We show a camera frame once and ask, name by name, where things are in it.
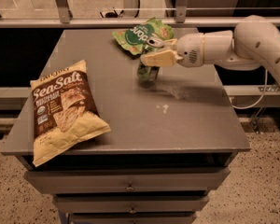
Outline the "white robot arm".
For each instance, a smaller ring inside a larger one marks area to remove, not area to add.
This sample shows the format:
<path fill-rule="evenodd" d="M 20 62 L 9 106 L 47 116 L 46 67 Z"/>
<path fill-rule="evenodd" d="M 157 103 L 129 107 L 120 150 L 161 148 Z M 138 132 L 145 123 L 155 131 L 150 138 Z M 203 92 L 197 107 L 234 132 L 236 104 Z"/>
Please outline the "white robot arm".
<path fill-rule="evenodd" d="M 280 32 L 267 19 L 249 16 L 233 31 L 193 33 L 140 57 L 146 66 L 190 68 L 216 64 L 229 70 L 265 67 L 280 86 Z"/>

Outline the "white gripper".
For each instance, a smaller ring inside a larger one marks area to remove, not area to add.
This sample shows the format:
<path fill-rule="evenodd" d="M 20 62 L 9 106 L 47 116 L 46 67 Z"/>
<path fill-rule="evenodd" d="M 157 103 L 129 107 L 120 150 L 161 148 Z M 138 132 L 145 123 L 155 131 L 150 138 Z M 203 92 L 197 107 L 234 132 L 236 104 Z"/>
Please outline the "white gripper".
<path fill-rule="evenodd" d="M 156 67 L 171 67 L 176 63 L 184 67 L 222 64 L 232 55 L 232 38 L 232 31 L 187 34 L 178 40 L 162 41 L 161 49 L 166 50 L 143 54 L 140 61 Z"/>

